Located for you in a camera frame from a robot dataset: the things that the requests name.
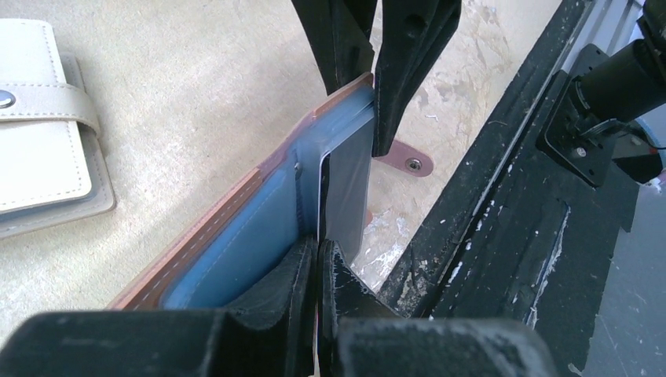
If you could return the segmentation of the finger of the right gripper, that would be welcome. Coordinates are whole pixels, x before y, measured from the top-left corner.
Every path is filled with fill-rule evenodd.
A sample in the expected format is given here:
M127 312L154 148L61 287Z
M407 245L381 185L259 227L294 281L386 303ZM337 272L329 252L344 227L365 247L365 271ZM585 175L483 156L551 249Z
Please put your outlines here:
M292 0L328 94L369 72L376 0Z
M388 154L409 101L456 32L460 0L383 1L372 155Z

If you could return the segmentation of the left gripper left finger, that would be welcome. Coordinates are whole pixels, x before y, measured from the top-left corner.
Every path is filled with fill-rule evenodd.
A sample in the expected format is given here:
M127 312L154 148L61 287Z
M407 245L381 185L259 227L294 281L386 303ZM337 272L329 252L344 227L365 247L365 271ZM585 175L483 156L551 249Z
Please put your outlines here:
M43 313L1 351L4 376L309 376L317 242L220 309Z

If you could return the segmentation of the brown card holder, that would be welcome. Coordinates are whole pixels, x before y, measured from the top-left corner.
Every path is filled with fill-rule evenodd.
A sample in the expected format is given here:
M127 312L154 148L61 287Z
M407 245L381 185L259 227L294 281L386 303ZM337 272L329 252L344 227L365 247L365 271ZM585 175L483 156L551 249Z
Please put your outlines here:
M180 235L111 303L112 309L220 307L278 264L302 236L318 240L324 153L369 121L373 76L307 113L280 145Z

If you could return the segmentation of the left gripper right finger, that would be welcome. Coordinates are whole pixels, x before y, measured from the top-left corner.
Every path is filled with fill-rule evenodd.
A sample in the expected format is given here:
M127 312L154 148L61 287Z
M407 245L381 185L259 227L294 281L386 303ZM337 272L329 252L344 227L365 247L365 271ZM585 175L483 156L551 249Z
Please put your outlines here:
M340 244L319 249L322 376L555 376L546 343L515 320L403 318L348 267Z

